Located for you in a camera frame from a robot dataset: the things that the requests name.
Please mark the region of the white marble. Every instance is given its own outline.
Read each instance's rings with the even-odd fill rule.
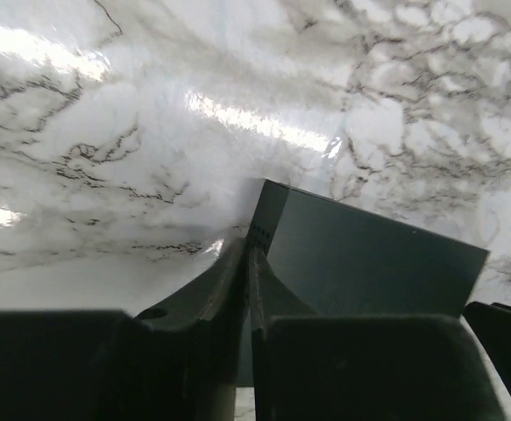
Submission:
[[[488,248],[511,304],[511,2],[0,0],[0,307],[157,302],[264,177]]]
[[[236,391],[236,419],[239,421],[255,421],[255,395],[251,388]]]

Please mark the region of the white surface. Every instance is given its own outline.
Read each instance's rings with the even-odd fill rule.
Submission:
[[[252,388],[241,388],[236,391],[236,419],[255,421],[255,395]]]
[[[0,0],[0,308],[157,302],[265,177],[488,248],[511,304],[503,4]]]

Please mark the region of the screw hole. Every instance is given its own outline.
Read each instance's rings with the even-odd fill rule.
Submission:
[[[146,309],[137,315],[140,320],[152,320],[154,318],[164,318],[167,316],[167,310],[158,307]]]

